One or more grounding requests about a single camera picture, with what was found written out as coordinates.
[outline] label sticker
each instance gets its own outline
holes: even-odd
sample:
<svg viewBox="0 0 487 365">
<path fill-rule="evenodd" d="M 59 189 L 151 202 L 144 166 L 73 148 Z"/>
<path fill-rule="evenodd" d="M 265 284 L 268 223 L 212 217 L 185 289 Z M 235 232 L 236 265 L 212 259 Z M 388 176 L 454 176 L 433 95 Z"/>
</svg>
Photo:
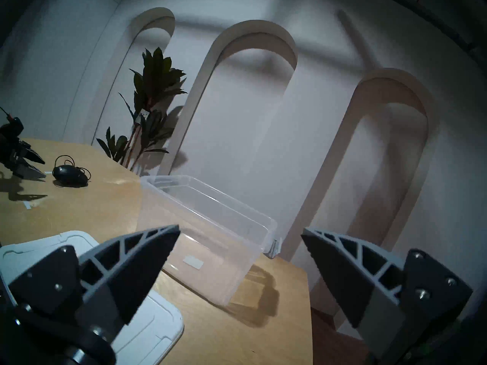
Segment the label sticker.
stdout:
<svg viewBox="0 0 487 365">
<path fill-rule="evenodd" d="M 193 268 L 196 268 L 197 270 L 199 270 L 204 264 L 202 260 L 195 258 L 193 255 L 187 255 L 183 259 L 183 262 L 185 262 L 186 264 L 190 265 Z"/>
</svg>

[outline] table surface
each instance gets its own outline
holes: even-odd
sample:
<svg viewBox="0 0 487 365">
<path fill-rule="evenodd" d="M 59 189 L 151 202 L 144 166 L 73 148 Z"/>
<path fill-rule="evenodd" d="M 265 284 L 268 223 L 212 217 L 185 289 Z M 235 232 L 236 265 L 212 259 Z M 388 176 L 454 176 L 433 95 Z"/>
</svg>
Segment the table surface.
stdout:
<svg viewBox="0 0 487 365">
<path fill-rule="evenodd" d="M 0 241 L 22 243 L 81 230 L 98 242 L 135 231 L 139 177 L 85 144 L 26 139 L 51 171 L 58 155 L 92 173 L 88 187 L 62 188 L 12 176 L 0 164 Z M 27 209 L 24 201 L 31 205 Z M 311 313 L 304 270 L 264 255 L 221 309 L 161 272 L 154 284 L 181 312 L 185 330 L 164 364 L 312 364 Z"/>
</svg>

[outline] transparent plastic box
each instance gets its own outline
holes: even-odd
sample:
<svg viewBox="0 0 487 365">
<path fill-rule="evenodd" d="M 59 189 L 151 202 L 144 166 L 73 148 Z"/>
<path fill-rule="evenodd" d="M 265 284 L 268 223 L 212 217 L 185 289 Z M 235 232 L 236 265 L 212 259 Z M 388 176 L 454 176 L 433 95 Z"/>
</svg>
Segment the transparent plastic box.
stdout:
<svg viewBox="0 0 487 365">
<path fill-rule="evenodd" d="M 277 223 L 248 205 L 189 176 L 141 178 L 137 230 L 179 224 L 181 234 L 164 271 L 208 301 L 225 306 Z"/>
</svg>

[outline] black computer mouse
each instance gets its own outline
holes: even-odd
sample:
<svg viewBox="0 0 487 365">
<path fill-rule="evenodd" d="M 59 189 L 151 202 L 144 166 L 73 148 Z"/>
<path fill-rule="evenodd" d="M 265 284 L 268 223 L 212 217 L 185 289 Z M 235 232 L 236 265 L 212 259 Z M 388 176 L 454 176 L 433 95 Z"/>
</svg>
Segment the black computer mouse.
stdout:
<svg viewBox="0 0 487 365">
<path fill-rule="evenodd" d="M 53 176 L 57 181 L 69 187 L 85 187 L 88 185 L 88 177 L 85 173 L 70 164 L 54 167 Z"/>
</svg>

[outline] arch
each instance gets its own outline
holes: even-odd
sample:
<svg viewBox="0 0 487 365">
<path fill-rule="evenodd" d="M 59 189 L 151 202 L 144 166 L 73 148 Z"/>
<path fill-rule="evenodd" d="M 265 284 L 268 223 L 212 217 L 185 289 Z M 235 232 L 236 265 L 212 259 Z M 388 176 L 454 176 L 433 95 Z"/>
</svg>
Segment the arch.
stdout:
<svg viewBox="0 0 487 365">
<path fill-rule="evenodd" d="M 294 70 L 296 69 L 298 63 L 296 44 L 291 35 L 281 26 L 269 21 L 252 20 L 237 23 L 224 30 L 211 45 L 196 76 L 169 141 L 169 154 L 162 159 L 158 175 L 168 175 L 171 171 L 176 154 L 215 68 L 227 57 L 250 48 L 273 51 L 289 62 Z"/>
<path fill-rule="evenodd" d="M 102 44 L 105 43 L 105 39 L 99 39 L 97 44 L 98 49 L 94 51 L 90 58 L 85 72 L 81 77 L 78 90 L 76 91 L 63 140 L 92 143 L 111 87 L 137 35 L 141 31 L 149 28 L 160 28 L 172 36 L 174 26 L 174 14 L 165 7 L 154 7 L 134 17 L 119 38 L 110 60 L 106 63 L 100 82 L 96 86 L 95 91 L 92 91 L 91 85 L 93 79 L 96 78 L 94 76 L 95 72 L 97 68 L 104 65 L 107 52 L 102 49 Z M 108 38 L 110 34 L 104 32 L 102 36 Z M 92 97 L 88 102 L 86 102 L 87 96 Z"/>
<path fill-rule="evenodd" d="M 392 223 L 387 231 L 386 236 L 381 244 L 381 247 L 390 251 L 396 243 L 399 235 L 406 224 L 406 221 L 413 209 L 416 200 L 421 191 L 422 185 L 428 172 L 431 156 L 433 154 L 434 145 L 436 143 L 438 133 L 438 115 L 434 100 L 429 91 L 411 74 L 398 69 L 379 69 L 367 74 L 357 85 L 354 95 L 358 87 L 375 78 L 386 78 L 391 82 L 391 91 L 388 96 L 381 96 L 380 99 L 387 102 L 404 103 L 411 106 L 404 98 L 404 93 L 409 95 L 409 98 L 415 100 L 414 106 L 411 106 L 425 115 L 427 120 L 427 139 L 421 153 L 421 157 L 417 164 L 413 178 L 409 188 L 400 203 L 400 208 L 392 220 Z M 353 104 L 354 95 L 351 98 L 349 107 Z M 309 226 L 313 220 L 323 198 L 328 191 L 332 180 L 338 170 L 338 167 L 345 155 L 345 151 L 351 141 L 360 119 L 363 115 L 350 114 L 347 109 L 342 123 L 338 128 L 338 132 L 330 146 L 330 149 L 325 157 L 325 160 L 312 184 L 301 209 L 296 216 L 291 229 L 289 230 L 286 239 L 282 246 L 282 257 L 290 260 L 296 249 L 300 244 L 300 235 L 304 227 Z"/>
</svg>

